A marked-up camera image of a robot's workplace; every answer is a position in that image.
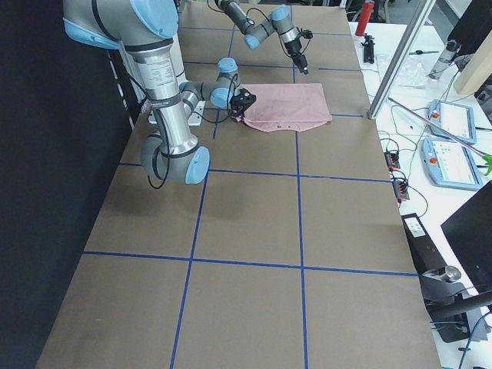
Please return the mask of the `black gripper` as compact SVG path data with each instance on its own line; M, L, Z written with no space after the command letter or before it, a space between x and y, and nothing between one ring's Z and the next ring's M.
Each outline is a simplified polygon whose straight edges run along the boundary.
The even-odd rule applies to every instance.
M236 122L244 121L245 97L236 95L230 100L229 115L236 115Z
M302 45L298 38L286 43L286 51L288 56L294 60L296 68L304 75L309 73L308 62L304 55L302 55Z

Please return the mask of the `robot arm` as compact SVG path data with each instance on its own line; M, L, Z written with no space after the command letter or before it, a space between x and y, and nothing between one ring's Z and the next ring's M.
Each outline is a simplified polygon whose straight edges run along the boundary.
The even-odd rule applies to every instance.
M308 29L294 25L291 12L286 5L279 5L269 15L263 13L259 8L253 8L253 11L261 13L264 17L261 23L257 23L237 1L215 1L214 3L238 27L250 49L258 48L270 36L277 35L283 45L284 53L293 61L299 72L303 75L309 73L301 39L310 41L313 34Z
M106 49L123 46L135 60L158 126L141 149L141 164L149 178L186 184L203 181L210 154L191 133L188 119L199 101L239 115L255 100L241 86L235 61L219 61L216 81L180 84L171 59L178 31L173 1L65 1L63 10L71 39Z

